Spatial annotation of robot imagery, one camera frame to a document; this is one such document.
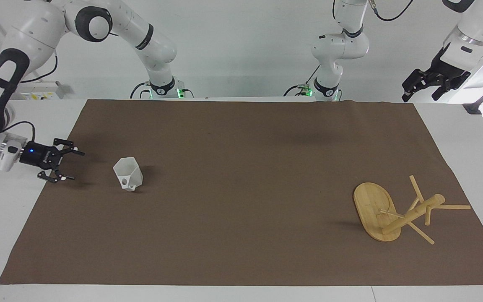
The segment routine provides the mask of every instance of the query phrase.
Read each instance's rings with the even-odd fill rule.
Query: brown paper mat
[[[410,174],[468,204],[413,105],[88,101],[70,139],[77,180],[46,185],[0,284],[483,284],[473,211],[417,220],[435,245],[375,241],[357,216],[363,182],[404,213]],[[135,193],[112,170],[126,156]]]

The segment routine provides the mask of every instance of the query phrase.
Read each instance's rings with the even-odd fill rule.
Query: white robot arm
[[[435,101],[451,89],[458,89],[483,57],[483,0],[443,2],[462,13],[462,18],[444,41],[431,67],[426,71],[414,70],[403,82],[405,102],[415,92],[430,86],[438,86],[432,94]]]
[[[338,91],[343,67],[339,59],[358,59],[368,53],[370,42],[363,33],[363,19],[368,0],[341,0],[337,5],[340,34],[319,36],[312,46],[312,55],[320,62],[318,76],[311,89],[320,101],[330,101]]]
[[[415,92],[430,86],[439,86],[433,99],[439,99],[450,89],[459,88],[471,75],[483,57],[483,0],[442,0],[450,9],[462,13],[462,19],[448,35],[443,48],[426,71],[414,70],[402,84],[407,102]],[[337,4],[337,22],[341,34],[320,36],[312,54],[320,63],[318,76],[310,88],[320,101],[330,101],[338,91],[343,74],[339,59],[357,59],[368,53],[369,41],[363,33],[363,19],[370,4],[377,14],[374,0],[341,0]]]
[[[154,30],[121,0],[31,0],[23,3],[26,13],[8,31],[0,51],[0,168],[8,171],[20,162],[54,170],[56,177],[39,177],[51,182],[67,177],[59,173],[60,158],[77,151],[72,142],[55,139],[54,146],[40,145],[3,132],[12,120],[7,102],[20,81],[42,66],[54,53],[65,33],[72,32],[89,42],[101,42],[113,31],[134,47],[146,66],[150,86],[161,97],[178,98],[177,79],[169,63],[176,57],[176,46]]]

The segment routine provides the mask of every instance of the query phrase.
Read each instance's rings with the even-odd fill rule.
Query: white cup
[[[113,170],[119,178],[120,186],[128,191],[135,191],[136,187],[143,184],[143,174],[138,162],[134,157],[123,157],[113,166]]]

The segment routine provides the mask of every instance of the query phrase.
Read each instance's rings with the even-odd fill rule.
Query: white table
[[[298,102],[299,98],[207,99],[206,101]],[[85,101],[13,101],[12,103],[17,110],[17,120],[33,122],[38,131],[36,140],[50,145],[55,137],[63,139],[68,137]],[[460,105],[418,104],[416,108],[483,223],[483,118],[468,115]],[[27,125],[19,126],[13,132],[30,137],[30,128]],[[23,164],[15,165],[11,172],[0,172],[0,274],[44,187],[44,182],[36,178],[37,172],[38,168]],[[476,302],[483,301],[483,286],[0,285],[0,300],[6,302],[48,300],[52,302],[144,300]]]

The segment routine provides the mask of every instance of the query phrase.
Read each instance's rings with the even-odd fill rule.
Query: wooden stick
[[[408,209],[408,212],[416,207],[416,204],[418,204],[418,201],[419,201],[418,197],[415,198],[415,201],[411,204],[410,208]]]
[[[431,206],[426,207],[426,216],[424,216],[424,225],[429,226],[431,220]]]
[[[401,228],[404,225],[407,225],[409,222],[414,221],[418,217],[426,214],[426,208],[428,206],[435,208],[435,207],[443,204],[444,201],[445,201],[445,199],[444,199],[443,195],[435,194],[435,195],[433,195],[433,197],[426,200],[425,203],[420,204],[417,207],[415,207],[414,209],[412,209],[410,212],[407,212],[405,214],[404,219],[397,219],[397,220],[391,222],[391,224],[389,224],[388,226],[381,229],[381,232],[383,233],[383,235],[387,235],[387,234],[391,233],[392,231],[394,231],[395,229]]]
[[[440,205],[436,208],[441,208],[443,210],[471,210],[470,205]]]
[[[418,200],[420,203],[424,202],[424,197],[422,197],[422,193],[420,192],[420,189],[418,188],[418,184],[416,183],[415,176],[410,176],[411,184],[413,185],[413,188],[415,189],[416,196],[418,197]]]
[[[403,216],[402,214],[398,214],[398,213],[395,213],[395,212],[391,212],[391,211],[387,211],[387,210],[383,210],[382,208],[379,209],[379,211],[383,214],[389,214],[389,215],[392,215],[392,216],[396,216],[398,218],[402,218],[402,219],[405,219],[406,217]]]
[[[412,227],[417,233],[418,235],[421,235],[424,239],[426,239],[426,241],[428,241],[431,245],[434,245],[435,244],[435,241],[433,241],[430,236],[426,235],[426,233],[424,233],[420,228],[418,228],[416,225],[414,225],[412,222],[408,222],[408,225],[410,227]]]

